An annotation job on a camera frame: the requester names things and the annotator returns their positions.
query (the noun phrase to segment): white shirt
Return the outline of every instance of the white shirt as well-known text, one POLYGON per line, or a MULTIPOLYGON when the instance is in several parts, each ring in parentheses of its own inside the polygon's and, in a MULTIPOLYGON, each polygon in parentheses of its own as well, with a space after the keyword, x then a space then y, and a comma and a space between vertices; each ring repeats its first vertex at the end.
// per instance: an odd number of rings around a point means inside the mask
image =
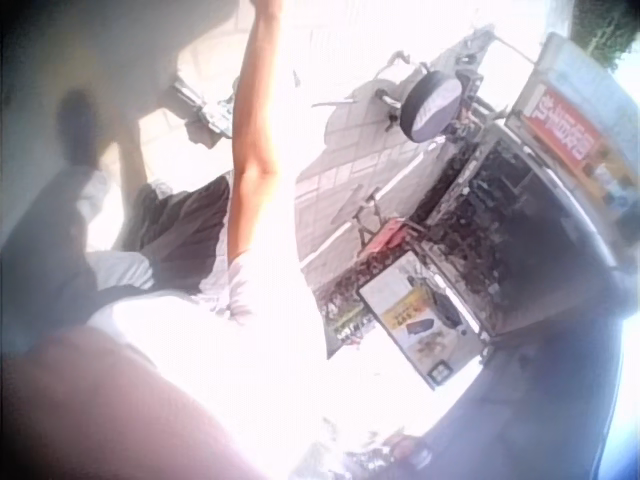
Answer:
POLYGON ((140 350, 211 412, 250 462, 286 478, 315 438, 322 320, 293 262, 247 252, 229 280, 230 318, 163 292, 107 306, 88 324, 140 350))

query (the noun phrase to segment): person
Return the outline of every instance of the person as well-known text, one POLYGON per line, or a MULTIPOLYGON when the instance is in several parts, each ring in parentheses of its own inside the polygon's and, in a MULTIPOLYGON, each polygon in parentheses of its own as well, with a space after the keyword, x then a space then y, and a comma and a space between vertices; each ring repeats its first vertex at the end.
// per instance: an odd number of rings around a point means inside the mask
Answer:
POLYGON ((296 254, 296 175, 271 121, 284 0, 252 2, 233 125, 230 315, 153 291, 3 357, 8 474, 281 479, 311 444, 326 347, 296 254))

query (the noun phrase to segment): raised arm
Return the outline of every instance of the raised arm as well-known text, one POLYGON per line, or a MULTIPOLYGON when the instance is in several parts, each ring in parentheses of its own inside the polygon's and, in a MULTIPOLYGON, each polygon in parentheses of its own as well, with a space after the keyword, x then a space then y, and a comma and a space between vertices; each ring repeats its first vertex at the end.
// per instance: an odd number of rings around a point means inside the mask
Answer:
POLYGON ((283 0, 253 0, 256 16, 236 92, 233 118, 234 188, 229 217, 229 263, 278 235, 269 219, 290 187, 273 140, 275 73, 283 0))

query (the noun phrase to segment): hand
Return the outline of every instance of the hand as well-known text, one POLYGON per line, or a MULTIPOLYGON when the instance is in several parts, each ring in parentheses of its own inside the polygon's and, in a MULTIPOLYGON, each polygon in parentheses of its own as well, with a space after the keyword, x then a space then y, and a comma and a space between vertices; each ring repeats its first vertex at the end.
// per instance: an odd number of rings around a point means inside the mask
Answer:
POLYGON ((251 0, 258 14, 280 16, 286 0, 251 0))

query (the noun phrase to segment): tree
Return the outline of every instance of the tree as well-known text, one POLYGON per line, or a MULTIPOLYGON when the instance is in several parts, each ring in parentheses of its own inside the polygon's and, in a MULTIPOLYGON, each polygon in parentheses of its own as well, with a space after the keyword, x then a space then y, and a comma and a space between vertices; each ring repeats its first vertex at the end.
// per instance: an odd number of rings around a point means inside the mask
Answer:
POLYGON ((576 0, 571 40, 611 72, 639 30, 632 0, 576 0))

